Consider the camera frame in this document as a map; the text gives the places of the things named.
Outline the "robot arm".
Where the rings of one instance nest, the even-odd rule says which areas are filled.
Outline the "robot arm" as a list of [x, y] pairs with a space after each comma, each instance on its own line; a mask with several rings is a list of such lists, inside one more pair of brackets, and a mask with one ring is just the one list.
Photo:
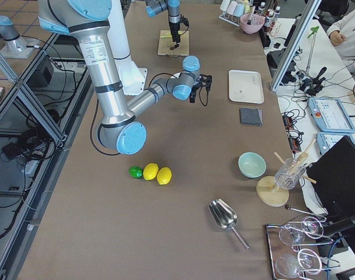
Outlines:
[[146, 12], [149, 17], [154, 17], [164, 11], [168, 11], [169, 29], [174, 45], [172, 49], [178, 48], [180, 45], [180, 25], [184, 24], [189, 28], [189, 20], [180, 13], [179, 0], [150, 0], [145, 1]]
[[39, 1], [40, 26], [52, 33], [77, 39], [89, 70], [103, 118], [97, 128], [102, 146], [132, 155], [142, 149], [147, 130], [136, 118], [167, 93], [179, 100], [192, 99], [201, 88], [210, 90], [212, 77], [200, 72], [199, 59], [183, 60], [179, 76], [156, 79], [127, 100], [123, 83], [138, 78], [135, 64], [127, 67], [114, 51], [128, 45], [120, 1]]

